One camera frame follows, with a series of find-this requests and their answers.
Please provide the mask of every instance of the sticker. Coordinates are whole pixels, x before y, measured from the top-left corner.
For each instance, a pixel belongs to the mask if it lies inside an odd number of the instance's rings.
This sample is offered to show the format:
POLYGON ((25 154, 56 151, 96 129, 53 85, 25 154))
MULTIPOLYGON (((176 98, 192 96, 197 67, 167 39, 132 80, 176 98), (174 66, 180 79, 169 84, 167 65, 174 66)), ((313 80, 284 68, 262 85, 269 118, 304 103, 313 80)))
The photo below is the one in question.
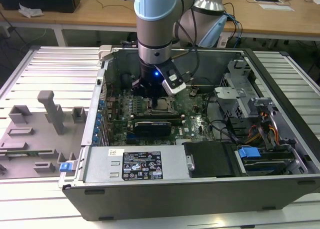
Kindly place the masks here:
POLYGON ((125 149, 109 149, 109 157, 112 156, 122 156, 122 154, 124 153, 125 149))
POLYGON ((160 151, 123 152, 122 160, 122 179, 124 181, 163 179, 160 151))

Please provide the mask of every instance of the metal case panel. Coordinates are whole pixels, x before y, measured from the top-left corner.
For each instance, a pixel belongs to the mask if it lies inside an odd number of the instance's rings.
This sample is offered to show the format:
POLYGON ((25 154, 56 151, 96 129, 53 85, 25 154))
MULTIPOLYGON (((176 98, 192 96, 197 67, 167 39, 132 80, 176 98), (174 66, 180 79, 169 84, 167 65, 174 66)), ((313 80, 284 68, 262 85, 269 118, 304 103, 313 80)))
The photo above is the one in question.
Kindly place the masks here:
POLYGON ((87 221, 282 209, 320 187, 320 178, 70 187, 63 193, 87 221))

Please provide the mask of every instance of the blue plastic latch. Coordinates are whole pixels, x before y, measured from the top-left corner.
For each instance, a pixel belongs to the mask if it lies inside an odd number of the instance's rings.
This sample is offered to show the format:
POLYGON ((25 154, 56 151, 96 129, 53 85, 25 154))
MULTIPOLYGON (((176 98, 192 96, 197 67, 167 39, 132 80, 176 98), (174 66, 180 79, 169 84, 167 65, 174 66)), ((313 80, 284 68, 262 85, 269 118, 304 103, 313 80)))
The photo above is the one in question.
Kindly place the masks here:
POLYGON ((61 173, 71 173, 72 172, 72 162, 63 162, 60 165, 61 173))
POLYGON ((260 158, 260 152, 257 147, 242 147, 238 150, 241 158, 260 158))

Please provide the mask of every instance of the barcode sticker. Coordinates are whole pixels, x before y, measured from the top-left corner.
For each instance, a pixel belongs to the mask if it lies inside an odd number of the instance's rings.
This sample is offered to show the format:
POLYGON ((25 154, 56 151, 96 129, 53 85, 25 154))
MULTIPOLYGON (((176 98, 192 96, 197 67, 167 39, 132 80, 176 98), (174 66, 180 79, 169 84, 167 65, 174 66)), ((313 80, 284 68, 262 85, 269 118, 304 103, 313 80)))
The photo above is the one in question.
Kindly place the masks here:
POLYGON ((112 156, 122 156, 123 153, 125 152, 125 149, 109 149, 109 157, 112 156))

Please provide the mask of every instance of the white label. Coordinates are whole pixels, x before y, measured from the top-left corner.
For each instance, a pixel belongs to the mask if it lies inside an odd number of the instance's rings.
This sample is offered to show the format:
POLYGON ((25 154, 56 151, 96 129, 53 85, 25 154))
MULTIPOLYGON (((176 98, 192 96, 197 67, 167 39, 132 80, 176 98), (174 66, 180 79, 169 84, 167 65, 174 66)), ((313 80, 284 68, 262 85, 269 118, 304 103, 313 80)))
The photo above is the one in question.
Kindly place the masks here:
POLYGON ((112 156, 122 156, 123 153, 125 152, 125 149, 109 149, 109 157, 112 156))
POLYGON ((169 76, 169 79, 170 79, 172 82, 173 82, 174 80, 176 80, 176 79, 177 79, 176 74, 173 74, 173 75, 169 76))

